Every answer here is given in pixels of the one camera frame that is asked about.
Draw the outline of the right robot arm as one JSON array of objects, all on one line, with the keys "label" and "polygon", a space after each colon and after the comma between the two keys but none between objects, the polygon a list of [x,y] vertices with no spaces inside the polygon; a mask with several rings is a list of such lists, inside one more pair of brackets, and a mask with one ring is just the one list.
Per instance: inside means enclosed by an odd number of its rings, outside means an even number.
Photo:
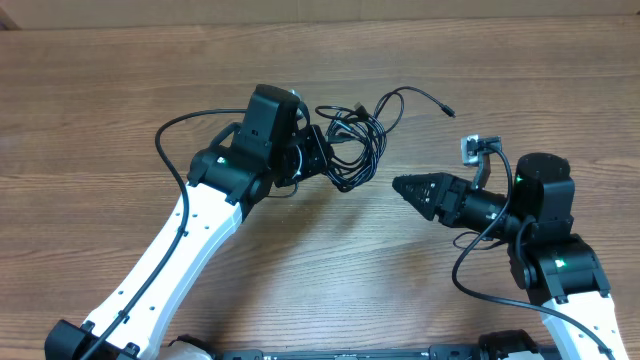
[{"label": "right robot arm", "polygon": [[572,230],[569,162],[530,153],[507,177],[504,195],[447,173],[399,176],[392,187],[426,220],[506,245],[514,281],[528,296],[506,303],[540,313],[561,358],[626,358],[604,268]]}]

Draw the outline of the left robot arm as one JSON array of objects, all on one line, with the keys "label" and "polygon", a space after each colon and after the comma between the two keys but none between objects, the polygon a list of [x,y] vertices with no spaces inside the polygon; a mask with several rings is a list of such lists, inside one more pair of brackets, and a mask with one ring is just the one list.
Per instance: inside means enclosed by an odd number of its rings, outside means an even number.
[{"label": "left robot arm", "polygon": [[202,270],[273,187],[308,177],[304,141],[315,131],[293,91],[259,84],[242,122],[196,153],[167,222],[131,272],[83,323],[58,321],[48,359],[154,359],[169,325]]}]

